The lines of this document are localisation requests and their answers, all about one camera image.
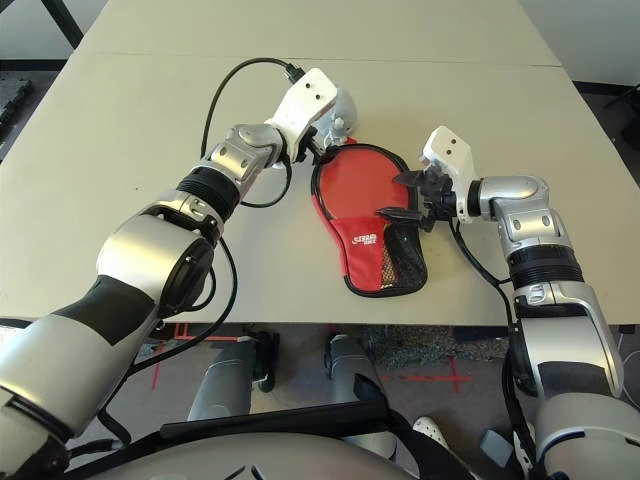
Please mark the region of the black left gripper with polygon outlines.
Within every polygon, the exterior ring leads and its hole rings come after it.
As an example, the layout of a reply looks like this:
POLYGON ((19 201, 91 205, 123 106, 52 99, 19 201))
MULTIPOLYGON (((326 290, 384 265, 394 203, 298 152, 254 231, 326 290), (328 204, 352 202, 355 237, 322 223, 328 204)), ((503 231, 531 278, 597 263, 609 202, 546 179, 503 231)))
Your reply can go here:
POLYGON ((316 134, 317 129, 314 126, 310 126, 301 137, 294 159, 295 163, 302 163, 308 157, 311 158, 312 163, 329 162, 333 159, 333 147, 324 147, 317 143, 315 140, 316 134))

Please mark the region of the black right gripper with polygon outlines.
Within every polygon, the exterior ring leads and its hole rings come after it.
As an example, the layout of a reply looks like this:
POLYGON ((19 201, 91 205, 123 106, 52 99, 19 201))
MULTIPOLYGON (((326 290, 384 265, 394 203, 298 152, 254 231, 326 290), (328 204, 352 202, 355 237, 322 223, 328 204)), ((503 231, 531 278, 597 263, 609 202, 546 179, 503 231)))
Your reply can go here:
POLYGON ((436 222, 448 222, 457 216, 457 198, 453 180, 438 166, 429 166, 424 171, 403 171, 394 182, 407 188, 419 188, 425 213, 401 207, 384 207, 376 214, 391 223, 420 223, 421 229, 431 232, 436 222))

